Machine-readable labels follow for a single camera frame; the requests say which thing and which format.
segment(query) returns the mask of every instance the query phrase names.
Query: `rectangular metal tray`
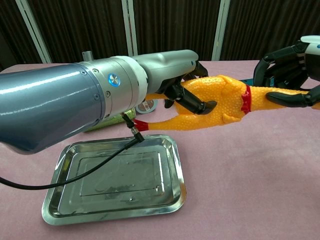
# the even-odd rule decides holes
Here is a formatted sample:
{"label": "rectangular metal tray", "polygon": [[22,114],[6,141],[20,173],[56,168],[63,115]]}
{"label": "rectangular metal tray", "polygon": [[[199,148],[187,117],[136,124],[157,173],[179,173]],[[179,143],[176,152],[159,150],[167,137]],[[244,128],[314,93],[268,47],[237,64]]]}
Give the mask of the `rectangular metal tray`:
{"label": "rectangular metal tray", "polygon": [[[176,142],[147,135],[90,175],[48,190],[42,217],[50,225],[167,214],[178,210],[186,188]],[[61,152],[51,183],[74,178],[101,163],[133,137],[77,142]]]}

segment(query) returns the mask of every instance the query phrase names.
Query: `brown curtain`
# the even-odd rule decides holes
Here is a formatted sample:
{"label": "brown curtain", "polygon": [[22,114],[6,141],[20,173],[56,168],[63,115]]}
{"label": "brown curtain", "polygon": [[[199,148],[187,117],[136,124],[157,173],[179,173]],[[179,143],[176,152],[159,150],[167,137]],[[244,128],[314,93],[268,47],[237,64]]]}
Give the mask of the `brown curtain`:
{"label": "brown curtain", "polygon": [[54,63],[128,55],[121,0],[29,0]]}
{"label": "brown curtain", "polygon": [[231,0],[220,60],[259,60],[320,35],[319,0]]}
{"label": "brown curtain", "polygon": [[36,63],[41,59],[16,1],[0,0],[0,71]]}
{"label": "brown curtain", "polygon": [[138,54],[190,49],[211,60],[220,0],[134,0]]}

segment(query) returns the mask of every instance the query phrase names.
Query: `pink tablecloth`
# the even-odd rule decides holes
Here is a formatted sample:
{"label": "pink tablecloth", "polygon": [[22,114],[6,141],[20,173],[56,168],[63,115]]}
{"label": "pink tablecloth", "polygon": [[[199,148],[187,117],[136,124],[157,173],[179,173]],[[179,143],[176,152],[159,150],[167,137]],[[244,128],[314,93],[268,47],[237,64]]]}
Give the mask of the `pink tablecloth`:
{"label": "pink tablecloth", "polygon": [[[211,76],[251,78],[257,61],[203,62]],[[7,71],[35,68],[17,65]],[[172,116],[162,104],[140,120]],[[41,216],[45,190],[0,185],[0,239],[320,239],[320,111],[295,108],[249,113],[241,122],[167,134],[178,145],[187,198],[177,212],[115,221],[51,226]],[[68,144],[130,136],[123,125],[81,133],[38,154],[0,145],[0,176],[49,183]]]}

